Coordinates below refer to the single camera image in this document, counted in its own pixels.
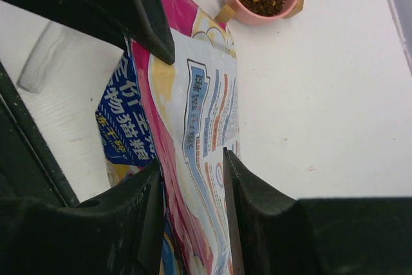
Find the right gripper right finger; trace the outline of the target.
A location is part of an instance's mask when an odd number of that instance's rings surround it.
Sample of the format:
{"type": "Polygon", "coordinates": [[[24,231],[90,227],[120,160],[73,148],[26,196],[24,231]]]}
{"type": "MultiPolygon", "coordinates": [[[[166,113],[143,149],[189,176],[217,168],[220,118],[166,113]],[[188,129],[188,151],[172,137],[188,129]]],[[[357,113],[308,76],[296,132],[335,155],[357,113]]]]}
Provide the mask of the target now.
{"type": "Polygon", "coordinates": [[[410,274],[411,199],[295,200],[223,152],[235,274],[410,274]]]}

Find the pink pet food bag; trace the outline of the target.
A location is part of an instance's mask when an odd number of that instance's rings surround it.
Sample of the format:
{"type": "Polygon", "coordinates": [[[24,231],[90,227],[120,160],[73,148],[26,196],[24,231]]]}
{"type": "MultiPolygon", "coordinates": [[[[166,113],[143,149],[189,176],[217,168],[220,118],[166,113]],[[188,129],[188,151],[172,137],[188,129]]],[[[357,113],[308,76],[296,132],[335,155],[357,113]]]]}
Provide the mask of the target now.
{"type": "Polygon", "coordinates": [[[161,1],[174,64],[131,41],[95,112],[109,183],[157,159],[167,217],[160,272],[232,274],[223,151],[239,153],[234,41],[193,0],[161,1]]]}

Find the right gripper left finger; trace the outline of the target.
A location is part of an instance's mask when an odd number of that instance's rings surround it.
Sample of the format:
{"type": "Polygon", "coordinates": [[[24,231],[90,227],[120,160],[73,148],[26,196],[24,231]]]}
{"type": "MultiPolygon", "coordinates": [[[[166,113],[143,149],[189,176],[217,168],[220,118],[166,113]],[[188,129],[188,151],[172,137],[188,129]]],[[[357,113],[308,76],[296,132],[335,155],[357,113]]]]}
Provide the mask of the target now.
{"type": "Polygon", "coordinates": [[[156,160],[76,207],[1,200],[2,274],[158,274],[160,260],[156,160]]]}

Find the clear plastic scoop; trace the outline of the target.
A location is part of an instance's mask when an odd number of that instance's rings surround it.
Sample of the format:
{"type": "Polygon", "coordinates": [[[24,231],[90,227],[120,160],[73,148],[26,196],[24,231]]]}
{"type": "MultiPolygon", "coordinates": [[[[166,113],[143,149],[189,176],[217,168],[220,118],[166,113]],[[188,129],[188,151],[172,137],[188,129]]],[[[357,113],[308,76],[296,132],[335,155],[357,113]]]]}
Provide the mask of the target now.
{"type": "Polygon", "coordinates": [[[63,67],[78,38],[76,30],[49,21],[22,68],[18,87],[29,93],[40,93],[63,67]]]}

